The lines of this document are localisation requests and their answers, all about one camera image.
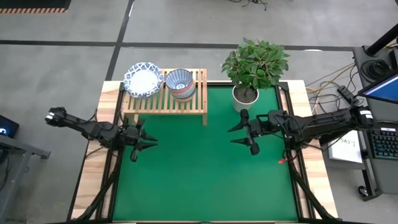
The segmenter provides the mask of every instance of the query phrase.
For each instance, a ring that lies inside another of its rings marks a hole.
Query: ceramic bowl
[[[196,85],[188,70],[177,69],[170,72],[165,82],[173,97],[178,100],[190,98],[195,93]]]
[[[124,89],[135,98],[152,96],[160,90],[163,75],[160,68],[150,62],[133,65],[124,74]]]

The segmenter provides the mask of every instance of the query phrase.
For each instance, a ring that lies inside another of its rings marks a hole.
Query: blue and white plate
[[[124,74],[124,89],[132,97],[142,98],[152,96],[160,90],[163,75],[160,68],[150,62],[140,62],[133,65]]]

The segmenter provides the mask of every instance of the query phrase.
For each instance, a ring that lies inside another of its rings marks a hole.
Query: green mat
[[[159,145],[130,161],[123,156],[115,221],[294,221],[294,196],[284,149],[275,136],[257,138],[260,153],[230,143],[244,130],[227,133],[239,122],[231,87],[209,87],[208,126],[201,116],[147,115],[146,131]],[[250,109],[276,110],[275,89],[261,91]]]

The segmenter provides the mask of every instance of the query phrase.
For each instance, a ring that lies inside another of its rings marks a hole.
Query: monitor screen
[[[365,97],[398,103],[398,74],[362,92]]]
[[[0,134],[13,138],[17,133],[19,124],[0,115]]]

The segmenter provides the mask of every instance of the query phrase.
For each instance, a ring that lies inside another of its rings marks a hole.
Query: green leaves
[[[254,64],[252,67],[251,67],[251,73],[253,73],[253,74],[256,74],[257,73],[257,65],[256,64]]]
[[[231,51],[221,66],[221,72],[226,72],[234,85],[255,89],[266,89],[276,85],[288,70],[284,46],[274,45],[264,40],[244,38],[237,50]]]
[[[253,87],[257,89],[259,87],[259,80],[257,78],[253,78]]]
[[[257,70],[257,75],[260,77],[263,77],[266,75],[266,72],[263,69],[259,69],[259,70]]]
[[[253,40],[248,40],[246,38],[243,37],[243,42],[249,44],[249,45],[254,45],[254,41]]]

